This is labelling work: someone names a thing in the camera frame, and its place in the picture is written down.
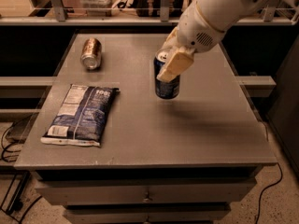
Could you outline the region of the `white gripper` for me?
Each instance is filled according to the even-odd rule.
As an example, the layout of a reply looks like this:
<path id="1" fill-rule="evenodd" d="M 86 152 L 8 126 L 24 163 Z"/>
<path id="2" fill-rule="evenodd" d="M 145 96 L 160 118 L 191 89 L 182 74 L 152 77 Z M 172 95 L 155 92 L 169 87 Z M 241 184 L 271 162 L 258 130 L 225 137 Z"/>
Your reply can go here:
<path id="1" fill-rule="evenodd" d="M 177 27 L 162 45 L 163 49 L 170 51 L 157 79 L 162 82 L 172 81 L 193 64 L 194 49 L 196 52 L 209 51 L 223 39 L 224 35 L 224 31 L 214 28 L 206 20 L 198 1 L 191 2 L 180 16 Z"/>

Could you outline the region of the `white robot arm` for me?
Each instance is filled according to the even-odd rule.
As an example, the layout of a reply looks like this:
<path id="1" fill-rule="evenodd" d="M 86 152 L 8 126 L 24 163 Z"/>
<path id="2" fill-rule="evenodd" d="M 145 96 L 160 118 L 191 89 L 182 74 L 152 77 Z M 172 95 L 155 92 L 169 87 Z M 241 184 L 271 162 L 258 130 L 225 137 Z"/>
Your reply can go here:
<path id="1" fill-rule="evenodd" d="M 157 79 L 170 82 L 193 64 L 196 52 L 207 52 L 219 44 L 238 21 L 253 14 L 269 0 L 195 0 L 179 18 L 165 40 L 169 50 Z M 298 0 L 282 0 L 294 9 Z"/>

